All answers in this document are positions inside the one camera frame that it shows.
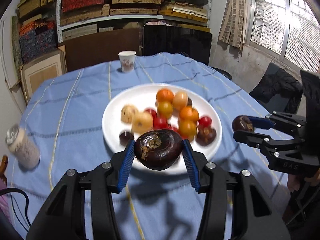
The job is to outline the person's right hand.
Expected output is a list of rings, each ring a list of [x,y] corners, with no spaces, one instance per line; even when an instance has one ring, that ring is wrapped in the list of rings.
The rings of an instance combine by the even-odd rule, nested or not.
[[[317,171],[313,177],[304,178],[306,183],[309,183],[311,186],[317,186],[320,181],[320,171]],[[302,178],[296,175],[289,174],[287,179],[287,188],[290,192],[298,191],[300,185],[302,184]]]

